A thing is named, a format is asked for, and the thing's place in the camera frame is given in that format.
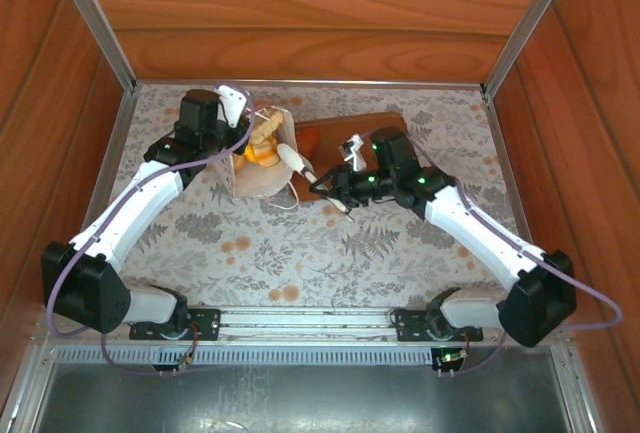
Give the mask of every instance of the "black mounting bracket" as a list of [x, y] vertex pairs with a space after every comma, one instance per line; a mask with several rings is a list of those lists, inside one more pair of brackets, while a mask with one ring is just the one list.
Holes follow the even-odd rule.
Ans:
[[[573, 277], [573, 263], [562, 251], [543, 259]], [[518, 276], [507, 298], [497, 305], [498, 318], [511, 338], [533, 348], [576, 311], [576, 289], [540, 266]]]
[[446, 336], [434, 330], [430, 310], [397, 308], [391, 312], [391, 324], [396, 328], [399, 342], [417, 341], [482, 341], [481, 328], [466, 327], [447, 332]]
[[189, 326], [193, 323], [198, 330], [198, 341], [216, 341], [220, 333], [220, 310], [194, 307], [185, 310], [186, 326], [180, 332], [167, 332], [165, 325], [157, 323], [136, 323], [129, 330], [130, 340], [156, 341], [191, 341], [194, 331]]
[[431, 348], [431, 368], [442, 373], [458, 371], [466, 356], [463, 348]]
[[[42, 252], [44, 302], [76, 250], [55, 241]], [[60, 289], [53, 311], [100, 333], [115, 330], [129, 311], [131, 294], [104, 255], [82, 255]]]

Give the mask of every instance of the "metal frame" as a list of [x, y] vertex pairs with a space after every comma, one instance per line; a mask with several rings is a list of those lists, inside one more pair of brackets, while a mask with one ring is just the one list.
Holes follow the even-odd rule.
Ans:
[[[57, 321], [65, 330], [74, 325], [64, 318]], [[340, 330], [347, 331], [336, 337]], [[114, 360], [123, 364], [174, 364], [190, 344], [134, 342], [127, 333], [128, 327], [122, 326], [109, 340]], [[430, 349], [442, 346], [437, 341], [399, 344], [395, 330], [389, 327], [388, 309], [383, 308], [226, 307], [222, 308], [220, 334], [219, 341], [199, 345], [200, 354], [194, 364], [428, 366]], [[474, 350], [495, 346], [497, 332], [486, 336], [488, 339]], [[100, 335], [93, 331], [69, 340], [53, 338], [44, 321], [37, 323], [0, 420], [0, 432], [32, 431], [37, 426], [54, 366], [104, 364], [99, 341]], [[602, 431], [579, 357], [570, 342], [570, 338], [555, 334], [540, 347], [551, 353], [568, 426], [581, 433]]]
[[171, 79], [139, 80], [140, 85], [214, 85], [220, 82], [251, 86], [301, 86], [309, 88], [379, 88], [406, 90], [471, 90], [481, 91], [479, 83], [433, 81], [358, 81], [358, 80], [256, 80], [256, 79]]
[[529, 37], [550, 4], [551, 0], [532, 0], [529, 4], [527, 11], [522, 18], [520, 18], [520, 21], [513, 30], [513, 33], [509, 37], [507, 44], [489, 74], [489, 78], [485, 84], [485, 92], [489, 98], [493, 98], [498, 92], [507, 73], [511, 70], [522, 48], [524, 48], [524, 45], [529, 40]]
[[520, 199], [518, 184], [516, 183], [516, 178], [513, 174], [511, 160], [509, 160], [509, 154], [507, 152], [507, 146], [504, 142], [504, 136], [502, 135], [502, 129], [500, 128], [500, 122], [498, 121], [496, 107], [490, 97], [487, 98], [485, 96], [485, 103], [487, 105], [487, 121], [489, 123], [489, 129], [491, 130], [493, 143], [498, 154], [500, 169], [502, 170], [502, 176], [507, 188], [507, 194], [509, 195], [509, 201], [511, 202], [511, 209], [513, 210], [513, 216], [516, 220], [518, 233], [524, 240], [532, 242], [533, 239], [531, 238], [531, 230], [529, 229], [529, 224], [527, 223], [527, 217], [524, 214], [524, 207], [522, 206], [522, 200]]
[[102, 49], [104, 56], [111, 65], [113, 72], [120, 81], [125, 92], [132, 92], [136, 84], [136, 76], [129, 65], [120, 43], [107, 21], [98, 0], [73, 0], [80, 10], [91, 33]]
[[109, 204], [111, 189], [118, 173], [120, 157], [124, 151], [127, 134], [137, 103], [137, 90], [131, 92], [125, 91], [123, 93], [122, 99], [120, 100], [120, 107], [116, 114], [116, 120], [111, 130], [111, 136], [109, 137], [109, 143], [102, 158], [98, 178], [96, 179], [96, 184], [93, 188], [89, 205], [87, 206], [82, 228], [86, 228], [93, 220], [98, 218]]
[[551, 356], [571, 428], [577, 432], [604, 431], [580, 355], [575, 346], [568, 346], [573, 339], [566, 338], [565, 342], [552, 346]]

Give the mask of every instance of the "white cable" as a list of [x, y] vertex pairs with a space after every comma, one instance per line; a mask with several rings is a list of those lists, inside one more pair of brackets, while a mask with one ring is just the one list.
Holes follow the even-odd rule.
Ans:
[[258, 115], [260, 118], [265, 119], [267, 121], [269, 121], [271, 119], [268, 116], [265, 116], [262, 113], [260, 113], [260, 111], [256, 111], [256, 115]]
[[296, 191], [295, 186], [293, 186], [293, 183], [291, 183], [291, 180], [289, 180], [287, 184], [289, 185], [289, 188], [291, 188], [291, 191], [293, 191], [293, 196], [296, 197], [296, 204], [293, 206], [280, 206], [280, 205], [275, 205], [273, 203], [267, 202], [267, 205], [273, 206], [274, 208], [278, 208], [279, 210], [293, 210], [300, 204], [300, 197], [298, 196], [298, 192]]

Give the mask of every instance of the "enclosure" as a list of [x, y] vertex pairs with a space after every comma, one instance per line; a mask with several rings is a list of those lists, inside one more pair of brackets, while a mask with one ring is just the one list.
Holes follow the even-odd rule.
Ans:
[[[3, 431], [639, 427], [637, 0], [0, 0], [0, 11]], [[127, 376], [97, 333], [52, 337], [43, 249], [115, 199], [188, 90], [220, 81], [296, 124], [396, 115], [483, 209], [566, 252], [624, 319], [533, 349], [507, 340], [483, 371], [439, 378], [434, 355], [465, 342], [400, 341], [389, 313], [496, 287], [486, 265], [393, 202], [354, 209], [354, 222], [323, 201], [282, 210], [288, 189], [233, 198], [208, 167], [122, 271], [221, 310], [218, 339], [198, 345], [201, 374]], [[578, 292], [571, 322], [611, 317]], [[144, 371], [189, 346], [128, 334], [109, 335], [110, 351]], [[465, 362], [499, 339], [485, 329]]]

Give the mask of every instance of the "yellow toy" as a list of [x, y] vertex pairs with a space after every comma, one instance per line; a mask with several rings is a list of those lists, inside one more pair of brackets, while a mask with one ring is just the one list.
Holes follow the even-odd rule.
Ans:
[[[284, 123], [284, 115], [277, 108], [267, 107], [260, 111], [256, 119], [256, 125], [249, 136], [249, 144], [244, 151], [244, 158], [252, 163], [257, 163], [263, 168], [270, 168], [280, 162], [277, 153], [278, 141], [275, 132]], [[239, 158], [234, 161], [234, 169], [238, 171], [244, 166], [244, 161]]]

